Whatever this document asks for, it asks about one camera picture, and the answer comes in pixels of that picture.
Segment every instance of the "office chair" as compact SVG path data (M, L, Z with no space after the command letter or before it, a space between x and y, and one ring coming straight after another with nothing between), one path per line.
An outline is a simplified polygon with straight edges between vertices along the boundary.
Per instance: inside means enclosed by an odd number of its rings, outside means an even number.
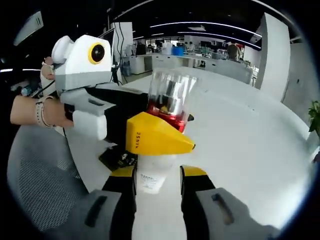
M7 181L14 199L41 232L61 226L75 203L88 194L66 138L36 125L18 130Z

